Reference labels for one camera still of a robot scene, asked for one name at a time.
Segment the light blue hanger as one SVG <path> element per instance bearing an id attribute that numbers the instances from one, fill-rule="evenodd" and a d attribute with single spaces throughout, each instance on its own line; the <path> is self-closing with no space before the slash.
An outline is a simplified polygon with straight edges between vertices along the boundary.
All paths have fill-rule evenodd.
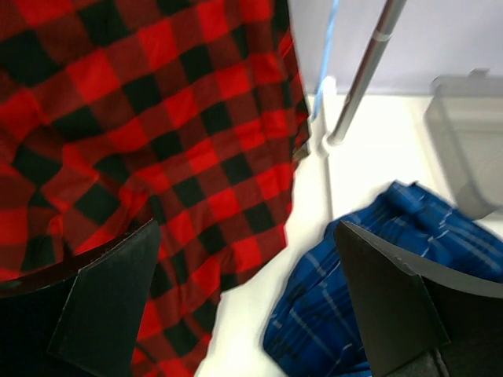
<path id="1" fill-rule="evenodd" d="M 323 98 L 323 89 L 322 84 L 327 76 L 329 60 L 331 56 L 332 50 L 332 39 L 333 39 L 333 31 L 336 23 L 336 14 L 339 8 L 339 0 L 332 0 L 332 6 L 329 13 L 329 19 L 327 21 L 326 29 L 325 29 L 325 43 L 321 58 L 321 66 L 320 66 L 320 75 L 318 79 L 318 84 L 315 90 L 314 103 L 313 108 L 310 114 L 310 121 L 313 122 L 317 117 L 321 109 L 321 100 Z"/>

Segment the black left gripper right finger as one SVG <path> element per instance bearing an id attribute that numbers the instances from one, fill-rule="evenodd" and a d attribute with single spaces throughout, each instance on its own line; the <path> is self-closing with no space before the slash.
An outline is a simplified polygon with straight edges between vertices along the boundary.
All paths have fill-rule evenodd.
<path id="1" fill-rule="evenodd" d="M 346 221 L 334 237 L 374 375 L 392 375 L 450 343 L 421 275 L 393 254 L 392 245 Z"/>

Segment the blue plaid shirt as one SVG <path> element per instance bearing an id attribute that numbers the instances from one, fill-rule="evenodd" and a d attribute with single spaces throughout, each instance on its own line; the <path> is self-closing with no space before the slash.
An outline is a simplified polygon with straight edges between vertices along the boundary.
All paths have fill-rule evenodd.
<path id="1" fill-rule="evenodd" d="M 289 376 L 499 376 L 502 241 L 395 182 L 301 257 L 263 348 Z"/>

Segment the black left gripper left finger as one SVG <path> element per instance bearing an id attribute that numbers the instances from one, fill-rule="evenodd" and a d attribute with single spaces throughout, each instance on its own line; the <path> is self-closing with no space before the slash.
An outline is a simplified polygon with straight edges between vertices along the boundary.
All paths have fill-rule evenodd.
<path id="1" fill-rule="evenodd" d="M 61 373 L 127 373 L 160 246 L 154 220 L 80 269 L 47 353 Z"/>

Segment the red black checked shirt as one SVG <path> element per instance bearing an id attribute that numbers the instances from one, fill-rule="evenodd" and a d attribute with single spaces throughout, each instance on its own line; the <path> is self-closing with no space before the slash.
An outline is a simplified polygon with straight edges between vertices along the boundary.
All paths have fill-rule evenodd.
<path id="1" fill-rule="evenodd" d="M 154 219 L 135 376 L 192 376 L 286 244 L 307 106 L 285 1 L 4 1 L 1 278 Z"/>

